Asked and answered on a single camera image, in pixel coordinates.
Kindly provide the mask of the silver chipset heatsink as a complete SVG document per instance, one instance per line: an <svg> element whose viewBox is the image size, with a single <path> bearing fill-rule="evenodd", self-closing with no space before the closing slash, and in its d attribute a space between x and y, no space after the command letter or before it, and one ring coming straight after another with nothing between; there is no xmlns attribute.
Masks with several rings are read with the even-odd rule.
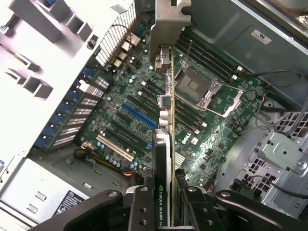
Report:
<svg viewBox="0 0 308 231"><path fill-rule="evenodd" d="M185 157L175 152L175 169L181 168L184 161Z"/></svg>

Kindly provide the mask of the white expansion slot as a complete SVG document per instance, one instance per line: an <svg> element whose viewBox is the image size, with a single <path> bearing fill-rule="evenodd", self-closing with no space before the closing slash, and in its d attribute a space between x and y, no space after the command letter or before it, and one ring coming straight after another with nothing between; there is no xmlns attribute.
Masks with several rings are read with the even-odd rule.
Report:
<svg viewBox="0 0 308 231"><path fill-rule="evenodd" d="M118 153L120 156L122 156L126 160L128 160L130 162L132 162L134 160L134 156L133 155L129 154L126 150L124 150L123 148L119 147L115 143L109 141L105 137L103 137L101 135L97 135L96 140L100 141L101 143L103 143L104 145L106 145L107 147L112 149L114 152Z"/></svg>

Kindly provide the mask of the long black expansion slot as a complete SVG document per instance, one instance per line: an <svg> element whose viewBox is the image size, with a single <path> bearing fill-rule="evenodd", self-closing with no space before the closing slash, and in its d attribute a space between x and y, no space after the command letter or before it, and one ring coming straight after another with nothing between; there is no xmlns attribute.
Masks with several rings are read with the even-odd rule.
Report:
<svg viewBox="0 0 308 231"><path fill-rule="evenodd" d="M152 116L155 116L156 118L159 118L159 114L155 111L152 110L151 108L149 108L146 105L142 105L139 101L135 100L133 97L128 96L127 99L129 101L131 101L132 103L134 103L135 105L137 105L139 108L143 109L144 111L146 111L148 114L151 114Z"/></svg>
<svg viewBox="0 0 308 231"><path fill-rule="evenodd" d="M144 145L145 147L152 147L152 143L150 141L145 141L142 138L139 138L136 134L129 131L127 128L112 120L110 124L115 128L115 130L119 133L122 133L124 136L128 138L132 138L135 142Z"/></svg>
<svg viewBox="0 0 308 231"><path fill-rule="evenodd" d="M130 148L131 151L135 151L138 155L143 155L144 152L132 141L128 141L125 138L118 135L116 132L111 131L109 129L104 129L105 137L116 143L117 145L121 145L124 149Z"/></svg>

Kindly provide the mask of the green Dell motherboard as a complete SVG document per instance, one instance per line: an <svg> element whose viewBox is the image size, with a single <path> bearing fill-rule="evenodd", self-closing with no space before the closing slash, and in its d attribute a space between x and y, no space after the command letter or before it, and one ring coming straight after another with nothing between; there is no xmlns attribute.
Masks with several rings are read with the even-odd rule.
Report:
<svg viewBox="0 0 308 231"><path fill-rule="evenodd" d="M78 137L80 145L84 141L89 141L95 146L94 150L87 148L89 158L93 162L105 164L126 177L131 177L134 173L141 174L144 169L153 163L152 149L154 148L154 143L152 142L152 135L155 128L149 127L122 109L121 105L123 103L128 104L158 125L158 118L139 108L129 101L127 97L133 97L142 105L148 106L159 114L158 103L142 95L140 89L143 85L141 83L151 80L160 88L165 89L164 77L156 74L153 66L148 62L148 49L150 46L149 24L151 21L151 19L140 20L133 31L129 31L128 26L119 21L114 22L112 32L122 33L127 36L126 41L123 42L123 54L127 56L127 60L118 70L101 73L106 79L111 80L111 87L102 98L89 121L82 128ZM186 51L179 49L176 43L174 49L175 75L180 69L180 60L185 60L186 53ZM203 66L190 57L188 62L191 62L201 70L205 77L215 78L222 84L240 88L244 91L240 98L240 105L227 118L193 107L197 113L206 118L206 127L202 130L193 130L190 126L186 127L185 124L183 125L175 119L175 152L185 157L181 168L185 170L188 180L192 185L205 186L212 184L227 153L241 136L243 129L250 119L257 112L261 101L267 94L267 90L256 77L241 77L240 66L237 67L235 73L226 75L208 65ZM253 90L257 94L257 98L254 101L248 101L245 97L246 92L249 90ZM212 98L208 108L224 114L227 108L233 104L233 99L236 95L237 90L223 86ZM127 115L131 121L128 123L124 122L116 116L117 112ZM128 138L120 132L118 133L110 124L112 120L133 132L139 138L150 141L152 147L145 147L135 142L132 138ZM97 135L105 137L104 129L114 131L126 140L132 141L144 154L138 155L135 151L131 151L130 148L124 149L121 145L118 145L134 156L132 162L126 160L96 140Z"/></svg>

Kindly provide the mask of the black power supply label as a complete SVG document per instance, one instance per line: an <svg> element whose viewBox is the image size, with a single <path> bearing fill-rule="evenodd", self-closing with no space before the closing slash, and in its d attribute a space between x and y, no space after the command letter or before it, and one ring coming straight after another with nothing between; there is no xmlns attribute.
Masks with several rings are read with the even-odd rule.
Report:
<svg viewBox="0 0 308 231"><path fill-rule="evenodd" d="M82 198L81 196L77 195L76 193L72 192L69 190L66 195L64 196L63 200L60 202L58 205L55 213L53 214L54 216L65 212L66 210L76 206L77 204L83 202L85 199Z"/></svg>

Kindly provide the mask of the silver disk bay cage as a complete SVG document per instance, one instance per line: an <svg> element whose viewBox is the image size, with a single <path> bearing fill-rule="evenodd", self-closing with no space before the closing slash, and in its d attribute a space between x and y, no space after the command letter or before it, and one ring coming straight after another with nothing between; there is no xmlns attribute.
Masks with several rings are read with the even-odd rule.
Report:
<svg viewBox="0 0 308 231"><path fill-rule="evenodd" d="M308 113L292 135L297 113L261 115L249 122L219 169L213 191L233 189L262 204L308 219Z"/></svg>

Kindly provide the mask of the blue expansion slot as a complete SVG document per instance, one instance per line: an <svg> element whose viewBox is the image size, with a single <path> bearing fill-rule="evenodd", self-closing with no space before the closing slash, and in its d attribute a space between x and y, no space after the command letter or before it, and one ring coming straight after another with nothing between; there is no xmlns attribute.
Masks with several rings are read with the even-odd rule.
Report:
<svg viewBox="0 0 308 231"><path fill-rule="evenodd" d="M127 112L132 114L134 117L136 117L137 119L142 121L143 123L147 124L149 127L151 127L151 128L157 128L158 127L158 125L154 121L147 118L145 115L143 115L139 111L135 110L134 108L132 108L128 104L123 103L121 105L121 107L122 107L122 109L126 110Z"/></svg>

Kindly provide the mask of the short black expansion slot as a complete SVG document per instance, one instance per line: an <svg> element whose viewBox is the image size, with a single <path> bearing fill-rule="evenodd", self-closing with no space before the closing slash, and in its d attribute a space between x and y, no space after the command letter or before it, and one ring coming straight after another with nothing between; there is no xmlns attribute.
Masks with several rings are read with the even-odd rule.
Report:
<svg viewBox="0 0 308 231"><path fill-rule="evenodd" d="M116 116L119 117L121 120L123 120L126 123L131 121L131 119L127 115L125 115L123 113L117 112Z"/></svg>

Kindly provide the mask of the perforated metal slot cover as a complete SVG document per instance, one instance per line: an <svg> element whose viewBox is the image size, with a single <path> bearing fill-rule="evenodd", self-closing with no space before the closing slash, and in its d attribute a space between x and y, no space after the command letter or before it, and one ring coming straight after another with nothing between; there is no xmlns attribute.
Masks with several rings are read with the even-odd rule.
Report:
<svg viewBox="0 0 308 231"><path fill-rule="evenodd" d="M84 98L82 101L81 101L81 105L83 106L90 106L90 107L95 107L97 105L99 101L96 100L96 99L91 99L91 98Z"/></svg>
<svg viewBox="0 0 308 231"><path fill-rule="evenodd" d="M83 124L86 121L86 118L71 118L68 120L67 125L79 125Z"/></svg>
<svg viewBox="0 0 308 231"><path fill-rule="evenodd" d="M60 133L60 136L65 136L68 134L77 133L79 131L80 127L72 127L72 128L64 128L62 132Z"/></svg>
<svg viewBox="0 0 308 231"><path fill-rule="evenodd" d="M74 115L75 116L87 116L87 115L90 115L91 112L93 111L93 109L89 109L89 108L77 108L75 111L74 111Z"/></svg>
<svg viewBox="0 0 308 231"><path fill-rule="evenodd" d="M64 138L60 138L60 139L57 139L54 144L52 145L53 148L56 148L56 147L59 147L61 145L65 145L65 144L68 144L70 143L71 141L73 141L75 138L75 135L71 135L71 136L67 136L67 137L64 137Z"/></svg>
<svg viewBox="0 0 308 231"><path fill-rule="evenodd" d="M110 86L109 80L102 74L97 74L95 76L95 83L103 89L108 89Z"/></svg>

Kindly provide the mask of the silver socket cover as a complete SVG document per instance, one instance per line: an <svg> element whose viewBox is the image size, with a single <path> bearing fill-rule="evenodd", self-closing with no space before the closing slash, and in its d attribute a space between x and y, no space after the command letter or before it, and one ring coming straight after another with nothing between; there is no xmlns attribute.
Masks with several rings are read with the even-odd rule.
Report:
<svg viewBox="0 0 308 231"><path fill-rule="evenodd" d="M217 93L223 86L237 90L237 95L233 99L233 104L227 108L227 110L224 112L224 114L220 114L220 113L218 113L216 111L213 111L212 109L209 109L208 105L211 102L212 96L215 93ZM232 86L229 86L229 85L226 85L226 84L222 84L222 83L213 83L210 88L211 89L209 90L209 93L207 93L204 96L204 98L203 98L203 103L205 103L205 104L202 106L202 108L205 111L210 111L210 112L212 112L212 113L214 113L214 114L216 114L216 115L218 115L220 117L227 118L229 116L229 114L232 111L234 111L235 109L237 109L238 106L240 105L240 98L243 95L244 91L242 89L240 89L240 88L232 87Z"/></svg>

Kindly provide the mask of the blue slot retention clip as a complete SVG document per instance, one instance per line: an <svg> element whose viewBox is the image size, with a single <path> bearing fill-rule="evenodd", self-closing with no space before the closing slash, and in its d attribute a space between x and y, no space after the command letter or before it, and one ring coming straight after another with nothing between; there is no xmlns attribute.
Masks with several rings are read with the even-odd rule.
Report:
<svg viewBox="0 0 308 231"><path fill-rule="evenodd" d="M60 114L54 114L50 118L50 122L55 125L62 125L64 121L65 121L65 116Z"/></svg>
<svg viewBox="0 0 308 231"><path fill-rule="evenodd" d="M39 149L48 149L49 146L49 140L43 139L43 138L38 138L34 145L39 148Z"/></svg>
<svg viewBox="0 0 308 231"><path fill-rule="evenodd" d="M44 136L54 137L57 133L57 127L46 126L41 132Z"/></svg>
<svg viewBox="0 0 308 231"><path fill-rule="evenodd" d="M78 102L82 96L82 93L76 90L69 90L66 94L68 100L72 102Z"/></svg>
<svg viewBox="0 0 308 231"><path fill-rule="evenodd" d="M73 109L74 105L70 104L69 102L61 102L58 106L58 111L68 115L71 114Z"/></svg>
<svg viewBox="0 0 308 231"><path fill-rule="evenodd" d="M83 67L83 69L81 70L81 74L83 75L85 79L89 81L93 81L96 75L96 71L88 67Z"/></svg>

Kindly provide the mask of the CPU socket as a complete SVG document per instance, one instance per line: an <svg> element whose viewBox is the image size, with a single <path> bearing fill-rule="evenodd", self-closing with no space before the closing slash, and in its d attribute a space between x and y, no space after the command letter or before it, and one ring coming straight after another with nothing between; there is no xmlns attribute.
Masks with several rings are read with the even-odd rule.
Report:
<svg viewBox="0 0 308 231"><path fill-rule="evenodd" d="M205 75L191 62L180 60L180 69L175 75L178 96L198 110L207 110L212 98L220 91L222 84Z"/></svg>

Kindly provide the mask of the thin metal locking lever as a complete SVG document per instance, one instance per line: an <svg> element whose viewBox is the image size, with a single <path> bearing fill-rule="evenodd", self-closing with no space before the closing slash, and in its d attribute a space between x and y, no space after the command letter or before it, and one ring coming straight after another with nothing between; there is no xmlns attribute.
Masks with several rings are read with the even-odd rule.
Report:
<svg viewBox="0 0 308 231"><path fill-rule="evenodd" d="M186 53L186 58L185 58L185 63L184 63L184 65L186 65L186 63L187 63L187 61L188 61L189 54L190 54L190 50L191 50L191 47L192 47L192 42L193 42L193 40L191 39L191 40L190 40L190 43L189 43L189 46L188 46L188 49L187 49L187 53Z"/></svg>

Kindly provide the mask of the open grey PC case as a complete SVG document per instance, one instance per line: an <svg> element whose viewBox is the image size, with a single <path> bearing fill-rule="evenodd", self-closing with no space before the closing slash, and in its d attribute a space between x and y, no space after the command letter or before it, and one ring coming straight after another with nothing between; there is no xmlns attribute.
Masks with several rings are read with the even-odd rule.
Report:
<svg viewBox="0 0 308 231"><path fill-rule="evenodd" d="M97 0L95 10L99 12L101 37L93 55L83 67L95 70L97 75L118 70L127 60L127 56L123 54L123 42L126 41L127 36L112 32L114 22L119 21L128 26L129 31L133 31L140 20L151 19L149 24L151 31L155 23L155 0ZM201 31L211 39L217 48L243 64L243 67L240 66L241 77L256 77L266 88L267 94L249 122L264 129L265 126L258 122L261 115L295 112L297 113L296 121L287 131L287 135L292 135L305 113L308 113L308 0L192 0L191 6L183 8L182 12L191 16L189 26ZM251 32L255 29L272 39L272 42L265 45L251 36ZM148 51L148 62L153 66L150 61L150 46ZM110 79L108 80L110 88L112 82ZM0 90L0 158L17 156L32 160L51 161L73 157L112 170L105 164L93 162L89 158L89 151L81 148L78 138L82 128L89 121L108 89L98 86L95 83L95 77L93 81L85 79L80 71L68 89L68 91L76 90L82 93L78 102L67 99L68 91L60 101L55 102L15 98ZM83 106L80 103L84 98L96 99L99 102L95 107ZM58 111L61 102L69 102L74 105L71 114ZM77 108L89 108L93 111L90 115L78 116L74 115ZM65 116L62 125L50 122L50 118L54 114ZM71 118L86 118L86 121L83 124L68 126L67 122ZM54 137L44 136L41 133L46 126L57 127L58 130ZM80 127L80 129L77 133L60 136L64 128L72 127ZM56 148L52 147L57 139L71 135L75 135L75 138L70 143ZM38 138L49 140L48 149L39 149L34 145ZM152 158L154 160L154 149L152 149ZM154 171L154 161L147 168ZM213 188L219 169L212 184L205 186L192 185L183 170L189 186L195 186L203 193L215 196L216 192L213 191ZM131 185L125 193L122 193L123 195L132 193L134 187L144 184L143 171L141 174L134 173L131 177L124 176L131 180ZM178 219L176 177L174 180L176 196L174 225L162 227L157 224L157 231L193 231L191 225L183 225ZM295 219L308 223L308 219Z"/></svg>

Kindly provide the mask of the grey plastic parts rack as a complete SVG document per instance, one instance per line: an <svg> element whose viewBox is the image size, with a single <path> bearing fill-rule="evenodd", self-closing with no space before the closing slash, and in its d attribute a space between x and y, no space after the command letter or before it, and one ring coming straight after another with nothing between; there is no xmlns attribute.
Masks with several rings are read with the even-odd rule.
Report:
<svg viewBox="0 0 308 231"><path fill-rule="evenodd" d="M0 90L60 101L100 40L97 0L0 0Z"/></svg>

